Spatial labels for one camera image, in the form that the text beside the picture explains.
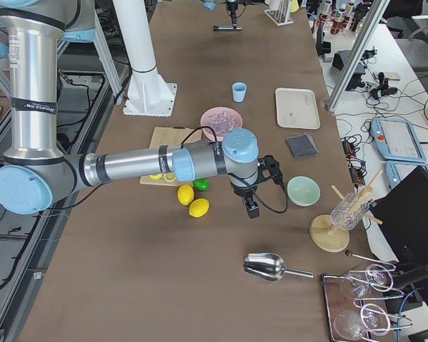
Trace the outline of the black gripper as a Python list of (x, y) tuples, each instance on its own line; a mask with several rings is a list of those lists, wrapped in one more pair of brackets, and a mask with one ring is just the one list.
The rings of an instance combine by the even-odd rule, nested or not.
[(272, 155), (265, 155), (264, 157), (258, 158), (257, 177), (252, 183), (231, 172), (228, 176), (235, 180), (235, 182), (230, 181), (231, 186), (234, 193), (242, 197), (243, 204), (250, 219), (260, 216), (260, 208), (256, 200), (261, 203), (262, 206), (267, 207), (267, 204), (261, 200), (256, 193), (258, 185), (272, 180), (276, 185), (281, 186), (280, 163)]
[(244, 1), (238, 1), (238, 0), (226, 0), (225, 6), (228, 14), (230, 15), (231, 22), (233, 26), (237, 26), (237, 11), (240, 4), (244, 4)]

